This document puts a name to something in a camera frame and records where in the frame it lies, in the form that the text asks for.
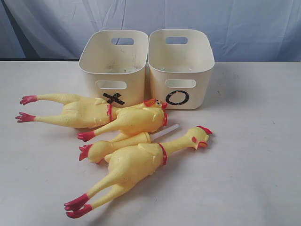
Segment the headless rubber chicken body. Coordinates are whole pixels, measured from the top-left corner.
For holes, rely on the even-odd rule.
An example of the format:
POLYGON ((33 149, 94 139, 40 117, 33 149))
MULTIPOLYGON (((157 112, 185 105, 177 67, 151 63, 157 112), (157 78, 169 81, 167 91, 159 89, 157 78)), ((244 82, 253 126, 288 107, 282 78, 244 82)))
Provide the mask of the headless rubber chicken body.
POLYGON ((119 130, 120 133, 113 140, 120 141, 141 132, 153 133, 166 124, 167 114, 162 107, 126 107, 119 111, 114 121, 96 130, 79 133, 77 138, 87 142, 105 132, 119 130))

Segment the whole rubber chicken front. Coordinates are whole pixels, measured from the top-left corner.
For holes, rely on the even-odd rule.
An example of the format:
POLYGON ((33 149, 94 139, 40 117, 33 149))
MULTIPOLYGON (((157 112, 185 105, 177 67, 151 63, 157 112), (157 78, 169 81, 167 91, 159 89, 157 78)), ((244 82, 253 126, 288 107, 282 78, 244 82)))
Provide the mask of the whole rubber chicken front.
POLYGON ((79 218, 125 194, 139 181, 165 165, 168 157, 179 150, 207 147, 212 131, 202 126, 189 129, 182 137, 163 143, 140 143, 123 147, 105 156, 108 175, 82 196, 64 204, 66 215, 79 218))

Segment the whole rubber chicken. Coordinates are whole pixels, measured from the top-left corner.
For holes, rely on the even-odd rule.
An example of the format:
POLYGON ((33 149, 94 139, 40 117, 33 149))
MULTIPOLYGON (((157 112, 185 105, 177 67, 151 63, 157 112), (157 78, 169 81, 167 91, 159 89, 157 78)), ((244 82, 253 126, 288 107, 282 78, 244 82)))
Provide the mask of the whole rubber chicken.
POLYGON ((212 131, 202 126, 189 129, 182 137, 163 143, 140 143, 123 147, 105 156, 108 175, 82 196, 64 204, 66 215, 79 218, 125 194, 139 181, 165 165, 168 157, 179 150, 207 147, 212 131))
POLYGON ((127 116, 133 115, 135 118, 150 114, 159 118, 161 125, 165 126, 167 123, 167 114, 164 110, 165 104, 156 99, 150 99, 137 105, 119 108, 112 106, 112 104, 102 98, 55 93, 24 96, 20 104, 26 105, 40 100, 63 104, 61 114, 53 116, 34 116, 20 112, 20 115, 16 116, 17 122, 37 121, 76 129, 92 129, 106 125, 125 113, 127 116))

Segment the chicken leg with white tube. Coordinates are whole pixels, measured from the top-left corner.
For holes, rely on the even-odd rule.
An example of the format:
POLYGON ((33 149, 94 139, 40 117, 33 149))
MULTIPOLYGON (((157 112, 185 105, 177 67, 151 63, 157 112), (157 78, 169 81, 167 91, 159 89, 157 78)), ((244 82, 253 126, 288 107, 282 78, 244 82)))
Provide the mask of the chicken leg with white tube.
POLYGON ((126 138, 120 141, 98 141, 93 144, 80 146, 79 161, 88 158, 90 162, 99 164, 103 158, 113 153, 114 151, 127 146, 137 145, 139 143, 151 143, 155 139, 166 135, 179 128, 179 124, 174 124, 167 129, 164 129, 155 134, 149 134, 148 132, 141 132, 133 137, 126 138))

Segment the cream bin marked O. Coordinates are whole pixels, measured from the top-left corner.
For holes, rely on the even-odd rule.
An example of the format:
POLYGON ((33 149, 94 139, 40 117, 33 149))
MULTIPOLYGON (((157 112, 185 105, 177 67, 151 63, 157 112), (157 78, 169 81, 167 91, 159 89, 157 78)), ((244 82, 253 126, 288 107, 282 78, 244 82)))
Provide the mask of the cream bin marked O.
POLYGON ((162 29, 149 36, 150 93, 168 109, 200 107, 215 64, 207 36, 192 29, 162 29))

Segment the cream bin marked X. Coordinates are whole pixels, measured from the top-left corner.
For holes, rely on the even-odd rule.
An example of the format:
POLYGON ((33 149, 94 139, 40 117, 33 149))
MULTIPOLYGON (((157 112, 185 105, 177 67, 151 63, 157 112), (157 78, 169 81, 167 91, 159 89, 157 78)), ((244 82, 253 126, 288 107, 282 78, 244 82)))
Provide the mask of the cream bin marked X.
POLYGON ((90 95, 115 107, 143 102, 148 46, 148 35, 141 31, 93 34, 79 59, 90 95))

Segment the blue-grey backdrop curtain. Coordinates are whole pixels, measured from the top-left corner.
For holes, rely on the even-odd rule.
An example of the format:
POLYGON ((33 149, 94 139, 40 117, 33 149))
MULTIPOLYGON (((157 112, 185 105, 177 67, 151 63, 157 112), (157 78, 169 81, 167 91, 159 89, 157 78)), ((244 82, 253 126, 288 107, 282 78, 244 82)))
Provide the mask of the blue-grey backdrop curtain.
POLYGON ((216 61, 300 61, 298 0, 3 0, 0 57, 77 59, 101 30, 194 29, 216 61))

